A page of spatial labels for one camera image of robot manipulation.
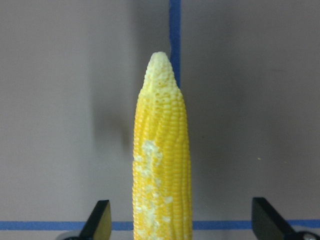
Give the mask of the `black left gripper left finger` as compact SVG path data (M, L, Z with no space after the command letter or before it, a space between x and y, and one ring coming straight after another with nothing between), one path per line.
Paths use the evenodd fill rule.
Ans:
M111 205L109 200L99 200L82 228L81 240L109 240L112 232Z

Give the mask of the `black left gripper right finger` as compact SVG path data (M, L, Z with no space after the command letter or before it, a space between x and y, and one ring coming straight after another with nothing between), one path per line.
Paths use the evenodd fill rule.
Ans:
M289 240L297 232L264 197L253 197L251 226L258 240Z

